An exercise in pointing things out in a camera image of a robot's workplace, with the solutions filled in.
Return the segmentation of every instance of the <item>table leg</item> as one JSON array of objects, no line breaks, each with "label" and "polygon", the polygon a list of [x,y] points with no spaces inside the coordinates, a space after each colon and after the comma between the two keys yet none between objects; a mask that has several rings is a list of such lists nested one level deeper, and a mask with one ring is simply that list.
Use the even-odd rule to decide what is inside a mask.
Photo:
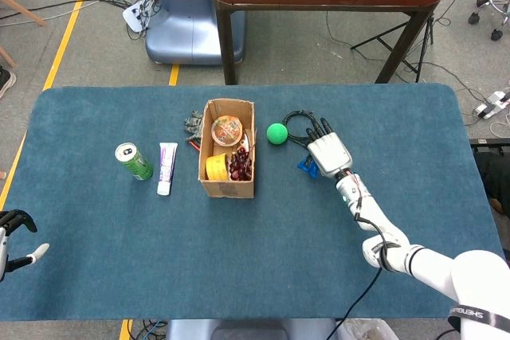
[{"label": "table leg", "polygon": [[236,69],[233,62],[232,22],[230,15],[229,10],[216,10],[225,85],[237,85]]},{"label": "table leg", "polygon": [[402,35],[395,44],[393,51],[386,60],[386,63],[381,69],[379,76],[377,77],[376,83],[388,83],[391,77],[397,71],[398,66],[404,59],[407,51],[416,40],[416,36],[420,33],[423,26],[432,14],[432,10],[429,12],[413,12],[411,19],[407,23],[406,28],[402,31]]}]

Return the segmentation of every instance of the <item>office chair wheel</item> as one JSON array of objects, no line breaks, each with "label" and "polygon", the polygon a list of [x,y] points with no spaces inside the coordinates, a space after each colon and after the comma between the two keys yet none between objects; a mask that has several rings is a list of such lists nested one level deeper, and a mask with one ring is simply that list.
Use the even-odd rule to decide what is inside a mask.
[{"label": "office chair wheel", "polygon": [[503,37],[503,31],[500,31],[499,29],[494,29],[491,33],[491,40],[492,41],[498,41]]},{"label": "office chair wheel", "polygon": [[471,25],[478,24],[479,21],[480,21],[480,15],[477,14],[476,12],[473,12],[468,19],[468,23]]},{"label": "office chair wheel", "polygon": [[483,6],[488,0],[477,0],[477,7]]}]

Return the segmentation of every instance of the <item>blue machine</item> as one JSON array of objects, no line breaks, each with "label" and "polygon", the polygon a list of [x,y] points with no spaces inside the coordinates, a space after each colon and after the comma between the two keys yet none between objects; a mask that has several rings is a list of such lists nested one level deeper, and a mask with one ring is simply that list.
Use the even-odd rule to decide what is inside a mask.
[{"label": "blue machine", "polygon": [[[160,0],[145,48],[151,60],[165,64],[221,64],[213,0]],[[246,12],[232,14],[234,60],[245,54]]]}]

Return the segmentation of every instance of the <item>blue table mat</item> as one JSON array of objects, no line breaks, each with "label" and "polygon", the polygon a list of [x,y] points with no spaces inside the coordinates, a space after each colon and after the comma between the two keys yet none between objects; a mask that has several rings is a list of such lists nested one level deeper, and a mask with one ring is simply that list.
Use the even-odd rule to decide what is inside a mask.
[{"label": "blue table mat", "polygon": [[[182,129],[208,99],[255,103],[253,200],[212,199]],[[385,214],[413,244],[447,256],[501,254],[452,91],[440,84],[59,88],[39,97],[4,209],[24,209],[10,256],[40,243],[40,263],[0,284],[1,320],[341,317],[376,269],[335,183],[296,168],[267,126],[305,109],[327,118]],[[304,123],[291,122],[303,135]],[[135,143],[155,164],[136,181],[115,159]],[[177,142],[171,196],[156,194],[159,143]],[[384,272],[358,317],[443,317],[452,302]]]}]

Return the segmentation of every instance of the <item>shoe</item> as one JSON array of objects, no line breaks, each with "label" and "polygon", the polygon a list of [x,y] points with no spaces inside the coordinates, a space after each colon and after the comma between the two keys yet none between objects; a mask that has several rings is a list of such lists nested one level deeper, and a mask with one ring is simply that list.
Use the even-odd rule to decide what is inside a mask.
[{"label": "shoe", "polygon": [[3,97],[7,89],[12,87],[16,82],[16,75],[2,68],[0,65],[0,99]]}]

